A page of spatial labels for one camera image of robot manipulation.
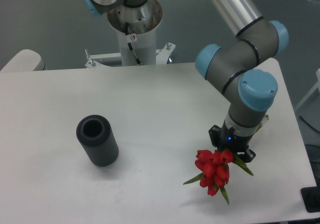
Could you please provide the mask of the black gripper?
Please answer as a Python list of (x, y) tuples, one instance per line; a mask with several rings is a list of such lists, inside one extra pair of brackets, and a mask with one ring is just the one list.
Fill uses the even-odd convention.
[(234, 127), (223, 126), (220, 128), (217, 125), (212, 126), (208, 133), (211, 144), (215, 148), (221, 149), (223, 147), (231, 150), (244, 163), (250, 163), (256, 157), (256, 153), (249, 149), (249, 142), (253, 135), (240, 136), (236, 134)]

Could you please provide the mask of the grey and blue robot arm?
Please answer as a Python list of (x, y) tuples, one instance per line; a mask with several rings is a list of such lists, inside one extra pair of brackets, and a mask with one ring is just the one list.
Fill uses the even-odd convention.
[[(286, 27), (267, 21), (251, 0), (212, 0), (237, 41), (229, 48), (217, 44), (204, 47), (195, 68), (229, 102), (222, 126), (209, 130), (212, 145), (229, 149), (249, 163), (255, 153), (249, 142), (258, 130), (278, 91), (276, 79), (258, 66), (281, 52), (289, 42)], [(84, 0), (93, 15), (107, 15), (119, 34), (124, 66), (154, 65), (159, 62), (154, 30), (163, 11), (157, 0)]]

